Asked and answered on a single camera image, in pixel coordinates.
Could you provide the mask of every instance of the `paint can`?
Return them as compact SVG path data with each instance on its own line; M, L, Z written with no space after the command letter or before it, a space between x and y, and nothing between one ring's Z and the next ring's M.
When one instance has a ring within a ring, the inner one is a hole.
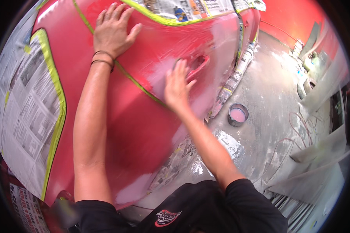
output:
M228 122L233 127L241 126L249 117L249 112L247 108L240 104L235 103L229 107L228 110Z

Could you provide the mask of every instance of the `hand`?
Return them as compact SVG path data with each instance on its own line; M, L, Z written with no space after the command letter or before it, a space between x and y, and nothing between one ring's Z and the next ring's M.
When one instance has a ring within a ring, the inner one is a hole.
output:
M190 83L186 83L186 75L189 72L187 67L187 60L180 59L174 68L174 70L168 70L166 73L166 87L164 89L164 99L166 104L176 114L183 109L187 109L189 91L192 86L196 83L196 79Z
M124 3L116 6L117 3L113 3L109 9L99 14L93 37L95 52L106 51L113 59L124 53L135 42L142 27L140 23L135 25L127 35L127 22L134 8L123 10L126 6Z

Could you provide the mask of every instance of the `person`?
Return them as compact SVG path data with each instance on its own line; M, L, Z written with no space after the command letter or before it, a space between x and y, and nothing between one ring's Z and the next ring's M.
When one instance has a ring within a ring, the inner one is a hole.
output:
M287 220L241 174L231 157L188 104L189 68L179 60L166 73L165 102L187 127L216 181L184 184L137 226L113 206L105 167L107 91L114 60L135 41L141 24L127 35L133 8L113 3L97 18L95 55L79 100L74 123L75 201L82 232L287 232Z

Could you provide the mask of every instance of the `pink paint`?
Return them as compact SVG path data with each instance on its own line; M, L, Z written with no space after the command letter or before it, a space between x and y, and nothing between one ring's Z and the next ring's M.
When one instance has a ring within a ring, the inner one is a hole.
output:
M238 122L244 122L245 121L245 114L243 110L241 109L231 109L230 115L232 119L238 121Z

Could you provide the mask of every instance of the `red wall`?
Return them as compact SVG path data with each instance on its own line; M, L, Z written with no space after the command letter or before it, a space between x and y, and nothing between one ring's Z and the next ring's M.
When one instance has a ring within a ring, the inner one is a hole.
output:
M264 0L259 29L294 48L298 39L306 43L313 23L322 23L325 13L314 0Z

